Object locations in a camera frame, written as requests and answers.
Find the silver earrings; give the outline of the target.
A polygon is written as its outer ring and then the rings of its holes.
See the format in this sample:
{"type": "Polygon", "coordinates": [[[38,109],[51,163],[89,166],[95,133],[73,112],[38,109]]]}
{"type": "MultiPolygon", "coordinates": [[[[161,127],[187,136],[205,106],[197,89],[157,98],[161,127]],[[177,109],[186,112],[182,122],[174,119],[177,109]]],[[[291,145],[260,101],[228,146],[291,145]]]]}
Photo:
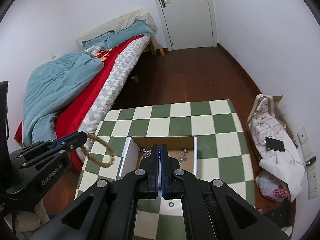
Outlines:
{"type": "Polygon", "coordinates": [[[178,156],[178,160],[179,160],[179,163],[183,163],[184,161],[187,161],[188,160],[188,150],[187,149],[184,149],[182,151],[180,151],[180,155],[178,156]]]}

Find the white cup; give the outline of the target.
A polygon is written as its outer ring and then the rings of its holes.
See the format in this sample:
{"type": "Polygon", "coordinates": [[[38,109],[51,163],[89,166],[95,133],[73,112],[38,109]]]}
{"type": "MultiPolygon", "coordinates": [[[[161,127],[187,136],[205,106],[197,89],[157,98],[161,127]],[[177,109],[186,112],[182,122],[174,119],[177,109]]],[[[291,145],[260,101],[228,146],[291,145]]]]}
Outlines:
{"type": "Polygon", "coordinates": [[[281,228],[281,230],[288,235],[289,237],[292,235],[293,227],[292,226],[284,226],[281,228]]]}

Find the teal pillow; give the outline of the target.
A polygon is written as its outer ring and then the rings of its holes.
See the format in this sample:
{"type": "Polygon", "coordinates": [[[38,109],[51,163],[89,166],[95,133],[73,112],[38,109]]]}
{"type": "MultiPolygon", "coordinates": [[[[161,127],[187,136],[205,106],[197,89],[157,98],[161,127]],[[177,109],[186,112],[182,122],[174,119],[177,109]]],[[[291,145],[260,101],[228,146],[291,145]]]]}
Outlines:
{"type": "Polygon", "coordinates": [[[146,18],[135,16],[127,20],[121,19],[120,22],[100,28],[94,33],[81,38],[81,44],[84,50],[88,50],[93,46],[109,50],[138,35],[154,37],[156,31],[157,27],[147,22],[146,18]]]}

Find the white red plastic bag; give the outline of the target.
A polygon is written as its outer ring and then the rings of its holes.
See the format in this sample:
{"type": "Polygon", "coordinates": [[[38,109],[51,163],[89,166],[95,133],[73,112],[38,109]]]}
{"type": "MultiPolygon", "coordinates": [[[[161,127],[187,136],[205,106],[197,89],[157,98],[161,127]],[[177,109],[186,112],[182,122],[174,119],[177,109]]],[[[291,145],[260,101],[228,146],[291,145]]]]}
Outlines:
{"type": "Polygon", "coordinates": [[[281,180],[274,175],[262,170],[255,179],[260,193],[270,200],[275,202],[282,202],[289,196],[289,192],[285,186],[282,185],[281,180]]]}

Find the red bed sheet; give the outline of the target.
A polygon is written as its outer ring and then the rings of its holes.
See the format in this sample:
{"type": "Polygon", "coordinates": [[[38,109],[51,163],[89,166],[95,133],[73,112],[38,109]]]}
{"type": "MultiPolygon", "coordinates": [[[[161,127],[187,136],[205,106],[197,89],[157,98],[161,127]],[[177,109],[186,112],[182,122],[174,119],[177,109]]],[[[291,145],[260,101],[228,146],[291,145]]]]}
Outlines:
{"type": "MultiPolygon", "coordinates": [[[[56,139],[68,135],[69,133],[78,131],[82,120],[89,111],[94,100],[102,89],[103,84],[108,78],[115,63],[116,57],[129,44],[129,42],[135,39],[135,37],[129,38],[128,40],[120,43],[110,50],[101,48],[89,48],[88,50],[83,50],[101,59],[101,61],[103,62],[103,68],[90,82],[90,84],[71,103],[69,103],[67,106],[61,109],[61,111],[59,111],[57,117],[55,118],[54,126],[56,139]]],[[[23,145],[22,122],[16,130],[14,138],[19,144],[23,145]]]]}

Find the green white checkered tablecloth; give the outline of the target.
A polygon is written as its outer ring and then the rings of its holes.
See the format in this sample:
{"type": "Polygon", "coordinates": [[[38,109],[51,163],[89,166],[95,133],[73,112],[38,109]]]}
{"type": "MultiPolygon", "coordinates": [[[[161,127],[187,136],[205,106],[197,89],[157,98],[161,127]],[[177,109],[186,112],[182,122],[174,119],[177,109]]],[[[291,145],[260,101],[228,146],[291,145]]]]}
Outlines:
{"type": "Polygon", "coordinates": [[[81,169],[76,196],[100,179],[114,181],[135,170],[138,151],[153,144],[166,144],[178,159],[188,150],[181,168],[197,178],[215,178],[227,183],[242,198],[255,202],[254,177],[245,134],[229,100],[184,102],[112,110],[100,122],[95,135],[109,143],[115,161],[102,168],[86,160],[81,169]]]}

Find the black smartphone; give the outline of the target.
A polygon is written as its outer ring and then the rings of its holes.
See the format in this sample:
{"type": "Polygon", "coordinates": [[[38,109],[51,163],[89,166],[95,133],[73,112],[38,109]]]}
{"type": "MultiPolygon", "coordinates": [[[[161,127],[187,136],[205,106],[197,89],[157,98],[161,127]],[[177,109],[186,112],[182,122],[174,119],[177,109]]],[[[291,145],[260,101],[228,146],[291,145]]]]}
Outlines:
{"type": "Polygon", "coordinates": [[[285,152],[284,142],[281,140],[266,137],[265,145],[267,150],[285,152]]]}

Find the checkered mattress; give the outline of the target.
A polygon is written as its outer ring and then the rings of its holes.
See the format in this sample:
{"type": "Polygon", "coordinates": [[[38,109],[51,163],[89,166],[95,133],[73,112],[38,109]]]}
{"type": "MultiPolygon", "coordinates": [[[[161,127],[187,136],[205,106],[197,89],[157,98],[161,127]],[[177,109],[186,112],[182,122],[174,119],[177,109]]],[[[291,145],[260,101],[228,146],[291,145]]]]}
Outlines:
{"type": "Polygon", "coordinates": [[[79,132],[95,134],[150,41],[150,36],[137,36],[116,57],[108,78],[78,128],[79,132]]]}

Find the floral white cloth bag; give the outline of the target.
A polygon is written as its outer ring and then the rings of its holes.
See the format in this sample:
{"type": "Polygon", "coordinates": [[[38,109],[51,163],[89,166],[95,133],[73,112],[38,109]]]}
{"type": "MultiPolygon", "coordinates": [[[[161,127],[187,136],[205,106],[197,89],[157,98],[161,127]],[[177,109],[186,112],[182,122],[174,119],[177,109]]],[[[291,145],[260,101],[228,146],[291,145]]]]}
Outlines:
{"type": "Polygon", "coordinates": [[[273,96],[256,96],[247,126],[263,169],[255,179],[261,194],[276,202],[294,201],[302,190],[306,163],[287,133],[286,124],[275,114],[273,96]]]}

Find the black charger plug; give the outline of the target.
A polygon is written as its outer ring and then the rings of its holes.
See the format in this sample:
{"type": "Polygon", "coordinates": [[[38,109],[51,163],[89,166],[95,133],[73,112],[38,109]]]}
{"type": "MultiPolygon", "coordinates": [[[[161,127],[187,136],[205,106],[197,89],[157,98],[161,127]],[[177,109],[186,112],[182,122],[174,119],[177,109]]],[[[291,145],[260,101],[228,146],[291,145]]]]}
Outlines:
{"type": "Polygon", "coordinates": [[[316,161],[316,156],[313,156],[312,158],[310,158],[307,162],[306,162],[306,167],[313,165],[316,161]]]}

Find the teal blue blanket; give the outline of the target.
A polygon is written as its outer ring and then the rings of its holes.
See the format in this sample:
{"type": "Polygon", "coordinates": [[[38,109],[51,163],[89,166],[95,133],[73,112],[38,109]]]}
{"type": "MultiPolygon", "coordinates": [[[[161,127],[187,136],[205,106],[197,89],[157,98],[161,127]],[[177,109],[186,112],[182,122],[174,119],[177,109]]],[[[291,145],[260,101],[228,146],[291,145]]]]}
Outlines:
{"type": "Polygon", "coordinates": [[[31,72],[23,100],[22,144],[56,139],[55,118],[102,70],[86,51],[67,53],[31,72]]]}

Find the small bottle on floor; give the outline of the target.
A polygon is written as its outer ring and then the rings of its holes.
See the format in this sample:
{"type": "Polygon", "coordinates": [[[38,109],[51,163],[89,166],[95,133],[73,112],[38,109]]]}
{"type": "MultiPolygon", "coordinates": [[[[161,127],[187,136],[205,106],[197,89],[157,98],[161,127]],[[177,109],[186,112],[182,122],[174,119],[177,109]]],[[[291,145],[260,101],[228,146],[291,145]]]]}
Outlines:
{"type": "Polygon", "coordinates": [[[161,55],[161,56],[164,56],[164,55],[165,55],[164,48],[163,48],[163,46],[162,46],[161,44],[159,45],[159,51],[160,51],[160,55],[161,55]]]}

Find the white wall socket strip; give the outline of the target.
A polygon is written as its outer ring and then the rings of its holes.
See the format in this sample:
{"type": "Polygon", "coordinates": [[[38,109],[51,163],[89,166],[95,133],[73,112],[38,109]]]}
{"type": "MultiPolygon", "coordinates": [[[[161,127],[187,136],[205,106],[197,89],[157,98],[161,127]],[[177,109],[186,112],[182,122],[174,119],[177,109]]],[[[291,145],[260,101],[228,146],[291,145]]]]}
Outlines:
{"type": "Polygon", "coordinates": [[[318,196],[318,176],[316,156],[310,144],[309,137],[304,127],[302,127],[297,133],[297,137],[300,143],[300,148],[304,158],[304,164],[308,180],[308,198],[313,199],[318,196]]]}

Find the white door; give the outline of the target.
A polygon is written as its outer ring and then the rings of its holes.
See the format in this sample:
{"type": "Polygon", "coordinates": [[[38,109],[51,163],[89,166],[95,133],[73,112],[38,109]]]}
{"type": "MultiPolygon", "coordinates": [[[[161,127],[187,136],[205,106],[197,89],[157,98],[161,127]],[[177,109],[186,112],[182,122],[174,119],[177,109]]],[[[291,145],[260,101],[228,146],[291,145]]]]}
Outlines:
{"type": "Polygon", "coordinates": [[[217,46],[213,0],[170,0],[166,8],[158,3],[170,49],[217,46]]]}

